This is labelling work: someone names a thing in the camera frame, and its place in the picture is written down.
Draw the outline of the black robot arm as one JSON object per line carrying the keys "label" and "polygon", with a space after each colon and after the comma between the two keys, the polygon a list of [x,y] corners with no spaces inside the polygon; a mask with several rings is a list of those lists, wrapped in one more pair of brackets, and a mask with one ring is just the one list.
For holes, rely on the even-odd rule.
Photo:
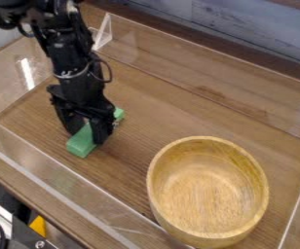
{"label": "black robot arm", "polygon": [[47,87],[64,129],[90,125],[100,145],[114,131],[115,105],[104,96],[112,81],[108,63],[92,51],[92,34],[82,18],[82,0],[0,0],[0,28],[34,38],[52,63],[59,83]]}

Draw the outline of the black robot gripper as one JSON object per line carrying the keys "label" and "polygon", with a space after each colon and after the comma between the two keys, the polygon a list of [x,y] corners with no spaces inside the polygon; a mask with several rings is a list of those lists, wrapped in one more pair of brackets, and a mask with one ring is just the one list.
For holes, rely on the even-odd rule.
{"label": "black robot gripper", "polygon": [[100,66],[84,66],[82,69],[54,70],[58,85],[50,85],[51,95],[60,123],[70,135],[75,135],[90,119],[92,143],[102,145],[114,131],[112,122],[95,117],[107,117],[115,110],[104,95],[104,87],[112,78],[106,79]]}

